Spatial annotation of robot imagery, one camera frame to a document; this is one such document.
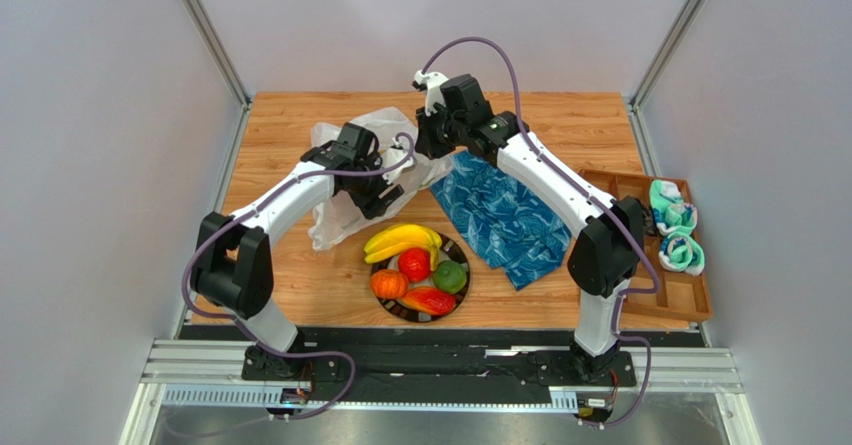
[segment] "white wall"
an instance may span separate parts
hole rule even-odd
[[[708,0],[645,118],[763,442],[849,443],[852,0]]]
[[[238,109],[180,0],[0,0],[0,442],[116,443]]]
[[[410,90],[414,71],[465,35],[501,44],[526,90],[635,91],[685,0],[202,0],[251,93]],[[482,45],[437,70],[507,90]]]

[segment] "plastic bag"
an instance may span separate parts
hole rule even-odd
[[[406,132],[412,138],[417,138],[417,127],[395,107],[383,108],[375,112],[361,115],[350,120],[373,133],[379,139],[379,150],[382,150],[383,167],[396,163],[404,152],[388,150],[393,145],[394,137],[399,132]],[[340,127],[330,123],[317,123],[311,128],[311,145],[316,147],[329,140],[334,140],[340,134]],[[403,147],[408,147],[405,139],[400,140]],[[395,216],[402,210],[418,190],[429,186],[443,178],[453,169],[450,156],[438,160],[429,160],[415,153],[415,164],[406,166],[399,173],[388,177],[394,185],[402,186],[403,195],[388,206],[387,212],[381,217],[367,220],[352,203],[348,193],[338,193],[334,197],[314,207],[314,226],[308,229],[308,235],[313,242],[314,250],[328,250],[342,242],[346,237],[357,233],[370,225],[383,222]]]

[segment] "bowl of fruit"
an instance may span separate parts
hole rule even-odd
[[[409,322],[452,313],[470,290],[470,267],[459,245],[431,228],[392,225],[364,246],[370,289],[382,308]]]

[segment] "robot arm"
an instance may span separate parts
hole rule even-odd
[[[641,243],[642,212],[638,202],[631,198],[616,201],[590,185],[547,150],[523,124],[533,146],[538,148],[534,153],[518,130],[515,115],[511,112],[495,115],[479,83],[470,75],[448,80],[439,73],[418,71],[414,86],[426,92],[426,104],[417,110],[420,126],[417,152],[439,158],[457,146],[466,146],[473,155],[526,185],[576,237],[568,269],[582,290],[580,323],[572,352],[581,376],[599,375],[618,351],[611,328],[615,301],[618,292],[629,286],[639,257],[603,210],[539,159],[539,154],[584,187],[586,193],[601,203],[612,204],[611,210]],[[436,98],[436,90],[440,90],[440,99]]]
[[[297,330],[272,300],[272,249],[296,221],[340,191],[349,194],[365,218],[385,213],[402,188],[381,175],[350,173],[381,168],[378,150],[371,151],[375,143],[375,134],[347,123],[337,140],[303,155],[286,178],[251,204],[229,217],[210,213],[201,222],[199,247],[233,217],[253,216],[201,255],[192,271],[192,289],[233,314],[268,347],[289,350]]]

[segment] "fruit plate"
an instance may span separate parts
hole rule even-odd
[[[408,320],[409,322],[428,323],[428,322],[434,322],[435,320],[438,320],[440,318],[443,318],[443,317],[446,317],[447,315],[452,314],[453,312],[458,310],[459,305],[461,305],[461,302],[464,301],[464,298],[467,296],[468,290],[470,290],[470,266],[468,265],[467,257],[465,256],[464,251],[462,251],[461,247],[459,247],[456,242],[454,242],[453,240],[451,240],[450,238],[448,238],[446,235],[444,235],[442,233],[439,233],[438,235],[441,236],[441,250],[440,250],[441,261],[452,260],[452,261],[458,263],[459,265],[462,266],[462,268],[465,271],[465,274],[467,275],[467,283],[465,283],[464,287],[462,287],[461,290],[459,290],[458,292],[453,294],[453,298],[455,298],[455,300],[456,300],[456,306],[453,308],[453,310],[451,312],[449,312],[447,314],[430,315],[430,314],[425,313],[425,312],[420,312],[420,311],[414,310],[412,308],[408,308],[407,306],[403,305],[397,299],[386,299],[386,298],[376,297],[376,300],[379,301],[379,303],[382,305],[382,308],[387,310],[388,313],[390,313],[392,315],[396,315],[397,317],[402,318],[404,320]],[[397,261],[398,260],[399,260],[399,255],[394,255],[393,257],[388,258],[384,261],[374,263],[373,269],[371,270],[370,273],[373,274],[373,273],[378,272],[379,270],[384,270],[384,269],[398,270],[398,268],[397,268]],[[425,280],[421,280],[417,283],[412,283],[408,286],[408,289],[411,290],[411,289],[418,288],[418,287],[435,288],[435,285],[432,282],[432,277],[429,277]]]

